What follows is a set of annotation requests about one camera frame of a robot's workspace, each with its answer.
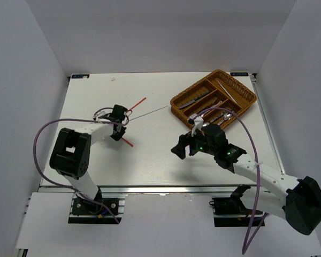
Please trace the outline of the left blue corner label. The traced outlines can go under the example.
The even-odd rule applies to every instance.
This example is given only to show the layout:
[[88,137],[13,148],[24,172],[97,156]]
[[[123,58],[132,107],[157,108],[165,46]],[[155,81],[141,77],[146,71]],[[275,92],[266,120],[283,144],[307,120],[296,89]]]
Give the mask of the left blue corner label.
[[71,79],[88,79],[90,77],[89,74],[73,74],[71,75]]

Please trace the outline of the patterned handle steel knife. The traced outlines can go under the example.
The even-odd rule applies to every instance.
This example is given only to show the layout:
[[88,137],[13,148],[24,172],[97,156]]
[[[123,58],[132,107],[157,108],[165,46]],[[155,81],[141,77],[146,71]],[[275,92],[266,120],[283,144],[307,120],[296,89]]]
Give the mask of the patterned handle steel knife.
[[196,98],[190,100],[189,102],[183,104],[182,106],[179,107],[179,109],[184,109],[190,105],[192,105],[193,103],[197,102],[198,100],[200,100],[201,98],[205,97],[206,95],[208,95],[210,92],[206,92],[204,94],[201,94],[199,96],[197,96]]

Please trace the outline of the brown wicker cutlery tray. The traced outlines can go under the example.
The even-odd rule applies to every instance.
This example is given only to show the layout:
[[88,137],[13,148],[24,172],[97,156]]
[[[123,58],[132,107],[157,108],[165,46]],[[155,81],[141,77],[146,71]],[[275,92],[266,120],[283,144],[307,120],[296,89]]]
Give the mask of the brown wicker cutlery tray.
[[[227,96],[216,80],[221,82],[237,101],[237,104]],[[184,109],[179,109],[183,104],[205,92],[210,92],[210,94]],[[211,106],[214,102],[223,101],[218,107],[231,110],[238,116],[241,116],[256,102],[256,100],[257,97],[255,93],[242,84],[237,77],[231,76],[230,72],[215,70],[173,97],[170,104],[171,112],[187,127],[192,128],[193,126],[188,122],[189,116],[194,113],[198,114],[208,106]]]

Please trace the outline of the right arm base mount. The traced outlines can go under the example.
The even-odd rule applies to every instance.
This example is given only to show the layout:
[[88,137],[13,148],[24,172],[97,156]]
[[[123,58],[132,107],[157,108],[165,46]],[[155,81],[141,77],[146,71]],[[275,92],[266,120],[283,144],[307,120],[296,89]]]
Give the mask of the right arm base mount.
[[247,227],[251,218],[251,207],[245,207],[241,197],[249,189],[255,189],[250,185],[238,185],[237,187],[222,187],[221,190],[212,192],[209,205],[213,210],[213,221],[216,228],[240,228]]

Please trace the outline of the patterned handle steel spoon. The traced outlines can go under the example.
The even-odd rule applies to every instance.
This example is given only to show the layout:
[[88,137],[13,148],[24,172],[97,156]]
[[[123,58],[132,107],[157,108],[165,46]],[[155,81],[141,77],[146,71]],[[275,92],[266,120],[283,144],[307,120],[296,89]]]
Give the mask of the patterned handle steel spoon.
[[212,124],[213,122],[215,122],[215,121],[217,121],[218,119],[220,119],[221,117],[223,117],[223,115],[224,115],[224,114],[220,114],[219,116],[216,116],[215,118],[211,119],[210,121],[205,122],[205,123],[203,124],[203,126],[207,126],[207,125]]

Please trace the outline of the silver metal chopstick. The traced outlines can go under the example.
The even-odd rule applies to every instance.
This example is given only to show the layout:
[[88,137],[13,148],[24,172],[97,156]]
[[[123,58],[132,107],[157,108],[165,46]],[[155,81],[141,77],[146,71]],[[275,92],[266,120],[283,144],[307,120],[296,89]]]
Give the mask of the silver metal chopstick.
[[166,105],[166,106],[161,107],[161,108],[158,108],[158,109],[156,109],[156,110],[147,112],[147,113],[145,113],[145,114],[142,114],[142,115],[139,115],[139,116],[137,116],[137,117],[131,118],[131,119],[129,119],[129,121],[131,122],[131,121],[133,121],[133,120],[136,120],[136,119],[138,119],[138,118],[141,118],[141,117],[144,117],[144,116],[146,116],[146,115],[152,114],[152,113],[154,113],[154,112],[160,111],[160,110],[165,109],[165,108],[167,108],[167,107],[168,107],[168,106]]
[[219,83],[220,87],[225,91],[225,93],[227,94],[227,96],[233,100],[233,102],[235,102],[237,104],[237,101],[234,99],[234,97],[227,91],[227,89],[221,84],[221,82],[219,80],[216,80],[216,82]]

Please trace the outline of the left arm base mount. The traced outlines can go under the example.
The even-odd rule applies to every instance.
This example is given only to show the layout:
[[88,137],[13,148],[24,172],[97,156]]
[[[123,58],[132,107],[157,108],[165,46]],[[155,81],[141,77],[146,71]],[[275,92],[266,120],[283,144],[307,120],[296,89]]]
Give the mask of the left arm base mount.
[[123,217],[125,197],[119,194],[103,194],[102,203],[107,208],[74,195],[68,216],[68,224],[118,225]]

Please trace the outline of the blue corner label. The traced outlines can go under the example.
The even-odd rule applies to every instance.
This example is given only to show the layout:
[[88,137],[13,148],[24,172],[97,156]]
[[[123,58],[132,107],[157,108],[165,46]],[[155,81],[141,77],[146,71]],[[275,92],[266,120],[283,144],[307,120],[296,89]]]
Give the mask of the blue corner label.
[[248,72],[230,72],[230,75],[233,77],[248,77]]
[[73,74],[71,75],[71,79],[88,79],[90,77],[89,74]]

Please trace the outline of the orange chopstick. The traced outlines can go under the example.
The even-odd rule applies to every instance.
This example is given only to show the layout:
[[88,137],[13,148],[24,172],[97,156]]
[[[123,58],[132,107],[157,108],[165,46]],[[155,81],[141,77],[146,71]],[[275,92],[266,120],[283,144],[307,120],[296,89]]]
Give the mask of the orange chopstick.
[[139,102],[137,102],[136,104],[134,104],[128,111],[132,111],[135,107],[137,107],[139,104],[141,104],[143,101],[145,101],[147,98],[144,97],[142,98]]
[[123,140],[124,142],[126,142],[129,146],[134,147],[134,145],[133,145],[130,141],[128,141],[127,139],[122,138],[122,140]]

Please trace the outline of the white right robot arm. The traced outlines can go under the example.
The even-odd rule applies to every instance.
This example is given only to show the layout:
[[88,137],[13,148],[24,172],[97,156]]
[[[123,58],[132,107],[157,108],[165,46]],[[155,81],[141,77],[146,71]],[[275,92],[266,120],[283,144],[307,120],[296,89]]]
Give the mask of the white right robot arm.
[[257,209],[278,216],[297,232],[310,235],[321,222],[321,189],[316,180],[306,176],[299,179],[274,171],[255,160],[242,148],[226,139],[218,125],[208,125],[179,137],[171,149],[180,159],[198,152],[212,155],[216,163],[233,174],[260,183],[260,190],[240,185],[231,194],[231,208],[239,214],[251,209],[258,198]]

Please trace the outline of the pink handle fork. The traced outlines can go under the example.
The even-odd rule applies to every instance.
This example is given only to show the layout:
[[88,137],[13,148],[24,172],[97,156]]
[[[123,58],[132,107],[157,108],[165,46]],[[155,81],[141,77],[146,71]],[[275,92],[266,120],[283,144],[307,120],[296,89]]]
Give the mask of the pink handle fork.
[[222,103],[223,103],[223,101],[219,101],[219,102],[213,104],[212,106],[208,107],[208,109],[213,108],[213,107],[217,107],[217,106],[219,106],[219,105],[222,104]]

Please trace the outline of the all steel fork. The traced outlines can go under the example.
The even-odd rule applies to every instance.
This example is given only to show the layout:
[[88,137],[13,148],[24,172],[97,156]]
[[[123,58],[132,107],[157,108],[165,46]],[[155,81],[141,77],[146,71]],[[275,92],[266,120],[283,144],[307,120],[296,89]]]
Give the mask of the all steel fork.
[[206,113],[209,112],[211,109],[213,109],[213,108],[208,109],[208,107],[207,107],[206,109],[200,111],[199,114],[196,114],[196,113],[192,114],[192,117],[201,116],[201,114],[206,114]]

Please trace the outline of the pink handle knife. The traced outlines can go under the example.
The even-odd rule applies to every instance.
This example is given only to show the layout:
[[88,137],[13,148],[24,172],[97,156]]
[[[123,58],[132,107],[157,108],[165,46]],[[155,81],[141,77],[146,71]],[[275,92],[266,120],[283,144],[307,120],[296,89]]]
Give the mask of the pink handle knife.
[[201,98],[205,97],[206,95],[210,94],[210,92],[205,92],[199,96],[197,96],[196,98],[194,98],[193,100],[191,100],[189,103],[192,104],[194,102],[197,102],[198,100],[200,100]]

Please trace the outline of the right blue corner label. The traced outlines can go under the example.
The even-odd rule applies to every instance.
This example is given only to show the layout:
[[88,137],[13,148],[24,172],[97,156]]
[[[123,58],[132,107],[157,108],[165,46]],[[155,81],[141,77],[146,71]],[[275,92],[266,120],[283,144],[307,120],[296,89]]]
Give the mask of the right blue corner label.
[[230,72],[230,75],[233,77],[248,77],[248,72]]

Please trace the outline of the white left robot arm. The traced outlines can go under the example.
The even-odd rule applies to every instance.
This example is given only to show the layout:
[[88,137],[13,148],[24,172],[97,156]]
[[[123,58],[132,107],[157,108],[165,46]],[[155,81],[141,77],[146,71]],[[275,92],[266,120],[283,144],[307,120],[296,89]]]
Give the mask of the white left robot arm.
[[101,190],[91,179],[88,168],[93,144],[110,137],[119,141],[126,131],[129,110],[122,105],[102,108],[93,114],[93,120],[78,129],[59,131],[49,165],[66,178],[92,214],[102,209]]

